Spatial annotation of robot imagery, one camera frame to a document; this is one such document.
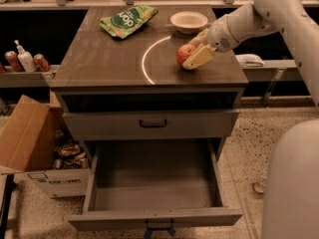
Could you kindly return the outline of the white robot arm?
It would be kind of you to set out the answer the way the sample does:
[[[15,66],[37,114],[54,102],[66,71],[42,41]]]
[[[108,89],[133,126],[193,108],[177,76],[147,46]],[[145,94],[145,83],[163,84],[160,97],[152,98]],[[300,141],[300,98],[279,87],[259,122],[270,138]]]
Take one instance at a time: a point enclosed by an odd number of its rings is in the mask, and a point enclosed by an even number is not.
[[[301,0],[252,0],[215,20],[191,40],[196,50],[182,66],[195,69],[216,52],[276,31],[318,105],[319,26],[305,12]],[[261,239],[319,239],[319,119],[289,129],[271,154]]]

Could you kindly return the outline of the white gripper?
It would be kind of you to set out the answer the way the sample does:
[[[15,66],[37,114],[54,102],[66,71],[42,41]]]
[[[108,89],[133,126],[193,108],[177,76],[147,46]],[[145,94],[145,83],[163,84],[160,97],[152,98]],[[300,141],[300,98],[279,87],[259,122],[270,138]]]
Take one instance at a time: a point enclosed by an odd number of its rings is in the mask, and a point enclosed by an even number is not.
[[[189,43],[197,48],[182,63],[182,66],[186,70],[196,69],[212,60],[215,51],[227,52],[250,38],[262,37],[275,32],[276,29],[260,16],[254,4],[248,2],[218,18],[208,29],[202,30],[192,38]]]

